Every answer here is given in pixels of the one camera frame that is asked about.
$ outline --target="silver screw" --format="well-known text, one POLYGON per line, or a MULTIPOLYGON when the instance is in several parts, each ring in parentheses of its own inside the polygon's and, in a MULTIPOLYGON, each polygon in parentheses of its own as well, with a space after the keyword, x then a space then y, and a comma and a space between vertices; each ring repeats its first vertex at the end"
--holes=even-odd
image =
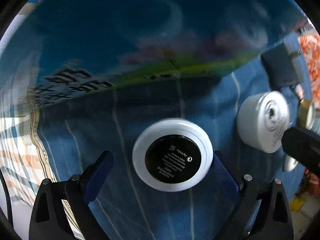
POLYGON ((246 174, 246 175, 244 175, 243 177, 244 177, 244 179, 245 179, 246 181, 251 181, 251 180, 252 180, 252 176, 249 175, 249 174, 246 174))
POLYGON ((71 177, 71 179, 72 179, 73 181, 77 181, 77 180, 80 179, 80 175, 79 175, 79 174, 75 174, 75 175, 73 175, 73 176, 71 177))
POLYGON ((49 181, 50 181, 49 179, 44 179, 44 180, 42 181, 42 184, 43 184, 43 185, 47 185, 47 184, 49 183, 49 181))
POLYGON ((275 179, 275 183, 276 184, 281 184, 281 180, 280 179, 275 179))

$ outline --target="blue tablecloth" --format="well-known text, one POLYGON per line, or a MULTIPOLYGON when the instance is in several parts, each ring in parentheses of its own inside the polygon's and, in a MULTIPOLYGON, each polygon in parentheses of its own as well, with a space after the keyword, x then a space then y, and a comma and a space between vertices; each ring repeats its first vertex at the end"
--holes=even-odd
MULTIPOLYGON (((299 49, 294 33, 286 37, 299 49)), ((298 58, 305 76, 305 98, 311 98, 307 66, 298 58)), ((235 204, 224 195, 219 178, 210 170, 190 190, 157 191, 142 182, 132 166, 132 147, 152 123, 182 117, 202 127, 224 158, 242 174, 283 181, 288 199, 296 192, 303 166, 283 172, 285 153, 255 150, 240 140, 236 114, 251 95, 271 91, 260 57, 228 76, 153 82, 76 98, 40 111, 38 134, 59 180, 81 173, 103 150, 110 150, 115 165, 90 208, 111 240, 213 239, 235 204)), ((298 98, 282 88, 296 123, 298 98)))

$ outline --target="white cylindrical container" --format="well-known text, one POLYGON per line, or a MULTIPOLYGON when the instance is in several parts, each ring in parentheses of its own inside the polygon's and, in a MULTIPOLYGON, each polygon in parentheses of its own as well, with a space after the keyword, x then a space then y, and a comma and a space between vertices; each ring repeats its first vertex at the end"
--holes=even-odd
POLYGON ((167 192, 198 184, 207 174, 212 159, 207 133, 180 118, 164 119, 145 129, 132 151, 133 166, 140 179, 167 192))
POLYGON ((242 103, 237 115, 237 130, 245 144, 273 153, 281 147, 289 120, 288 104, 281 93, 261 93, 242 103))

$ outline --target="orange patterned fabric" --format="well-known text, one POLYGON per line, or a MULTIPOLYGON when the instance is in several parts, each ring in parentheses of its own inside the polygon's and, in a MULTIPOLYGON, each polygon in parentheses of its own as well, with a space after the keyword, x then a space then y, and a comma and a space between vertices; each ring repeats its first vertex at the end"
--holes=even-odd
POLYGON ((320 108, 320 36, 301 36, 299 42, 309 70, 313 101, 320 108))

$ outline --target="black circular label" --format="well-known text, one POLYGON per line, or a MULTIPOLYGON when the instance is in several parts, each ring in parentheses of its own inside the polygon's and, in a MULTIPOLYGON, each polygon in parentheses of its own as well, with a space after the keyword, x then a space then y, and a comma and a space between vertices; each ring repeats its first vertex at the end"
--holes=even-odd
POLYGON ((154 141, 147 150, 149 173, 164 183, 181 183, 191 179, 200 168, 198 146, 182 135, 166 135, 154 141))

